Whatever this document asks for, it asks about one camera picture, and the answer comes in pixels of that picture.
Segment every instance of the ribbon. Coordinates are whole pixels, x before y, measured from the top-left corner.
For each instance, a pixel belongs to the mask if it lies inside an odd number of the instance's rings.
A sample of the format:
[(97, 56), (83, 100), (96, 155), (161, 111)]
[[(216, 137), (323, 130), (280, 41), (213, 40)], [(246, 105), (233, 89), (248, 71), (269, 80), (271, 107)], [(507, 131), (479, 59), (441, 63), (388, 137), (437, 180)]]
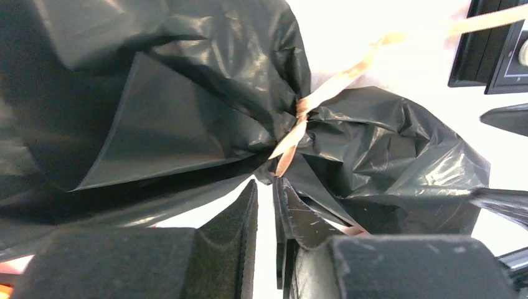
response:
[[(444, 36), (455, 36), (474, 31), (480, 31), (495, 27), (500, 27), (515, 22), (528, 19), (528, 4), (504, 9), (502, 11), (490, 12), (479, 16), (470, 17), (456, 22), (439, 26), (438, 29)], [(312, 94), (302, 98), (296, 106), (297, 123), (286, 134), (286, 136), (277, 144), (275, 150), (268, 159), (281, 156), (279, 159), (275, 175), (282, 177), (290, 166), (297, 145), (306, 133), (308, 124), (308, 113), (317, 108), (323, 102), (330, 100), (340, 94), (352, 82), (363, 75), (374, 63), (374, 59), (379, 49), (384, 45), (398, 44), (410, 39), (417, 39), (430, 35), (432, 28), (420, 28), (414, 32), (391, 32), (384, 35), (381, 39), (372, 45), (372, 49), (367, 55), (353, 67), (339, 72), (324, 82)]]

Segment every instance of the orange object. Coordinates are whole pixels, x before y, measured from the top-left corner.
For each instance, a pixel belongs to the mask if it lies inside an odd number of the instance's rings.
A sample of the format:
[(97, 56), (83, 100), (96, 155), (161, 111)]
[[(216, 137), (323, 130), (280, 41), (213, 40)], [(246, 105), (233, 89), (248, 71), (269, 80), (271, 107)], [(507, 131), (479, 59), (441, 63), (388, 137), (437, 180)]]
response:
[(8, 299), (11, 296), (13, 289), (7, 285), (0, 285), (0, 299)]

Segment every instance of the white surface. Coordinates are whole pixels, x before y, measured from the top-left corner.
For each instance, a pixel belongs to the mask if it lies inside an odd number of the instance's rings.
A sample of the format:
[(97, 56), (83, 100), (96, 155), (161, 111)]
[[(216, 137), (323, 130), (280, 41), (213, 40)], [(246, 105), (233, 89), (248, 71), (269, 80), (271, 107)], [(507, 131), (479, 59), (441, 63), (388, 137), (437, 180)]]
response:
[[(464, 18), (469, 0), (289, 0), (299, 21), (313, 74), (313, 88), (331, 75), (358, 62), (369, 42), (389, 29), (427, 26)], [(528, 102), (526, 94), (483, 95), (484, 88), (447, 87), (459, 37), (427, 37), (423, 44), (384, 49), (375, 67), (356, 87), (376, 85), (429, 109), (459, 133), (492, 164), (490, 187), (527, 190), (528, 138), (479, 122), (484, 112)], [(159, 226), (199, 227), (226, 208), (246, 185), (215, 202), (164, 221)], [(271, 189), (259, 184), (257, 264), (254, 298), (281, 298), (275, 280), (275, 223)], [(528, 246), (528, 232), (483, 211), (473, 237), (501, 255)]]

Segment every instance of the white knob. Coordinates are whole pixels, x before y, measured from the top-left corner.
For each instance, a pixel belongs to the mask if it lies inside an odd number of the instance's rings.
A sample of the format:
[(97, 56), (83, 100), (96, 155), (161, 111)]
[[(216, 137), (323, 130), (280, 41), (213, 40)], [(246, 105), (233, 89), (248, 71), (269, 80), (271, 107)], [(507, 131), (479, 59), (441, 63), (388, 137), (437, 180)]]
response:
[(524, 42), (519, 51), (519, 63), (528, 67), (528, 40)]

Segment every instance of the knot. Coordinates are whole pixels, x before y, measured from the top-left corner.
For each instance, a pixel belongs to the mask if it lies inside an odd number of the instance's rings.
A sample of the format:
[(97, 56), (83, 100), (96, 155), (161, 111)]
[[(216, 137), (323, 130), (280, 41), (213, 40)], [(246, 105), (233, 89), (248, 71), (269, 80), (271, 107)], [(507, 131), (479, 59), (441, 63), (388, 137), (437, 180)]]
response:
[(491, 12), (463, 19), (457, 22), (452, 22), (447, 26), (440, 24), (436, 27), (418, 27), (413, 32), (391, 32), (384, 35), (381, 39), (372, 45), (372, 49), (365, 55), (365, 57), (353, 67), (342, 71), (328, 81), (324, 82), (312, 94), (302, 98), (296, 106), (297, 123), (286, 134), (286, 136), (277, 144), (277, 147), (268, 159), (273, 159), (281, 156), (279, 159), (275, 175), (282, 177), (288, 167), (290, 166), (297, 145), (303, 139), (306, 133), (306, 126), (308, 124), (308, 113), (317, 108), (331, 98), (340, 94), (345, 88), (352, 84), (356, 79), (363, 75), (374, 63), (374, 58), (379, 49), (383, 45), (398, 44), (410, 39), (419, 39), (423, 36), (428, 36), (431, 31), (440, 31), (445, 33), (445, 37), (455, 36), (493, 27), (508, 25), (514, 22), (528, 19), (528, 4), (503, 9), (502, 11)]

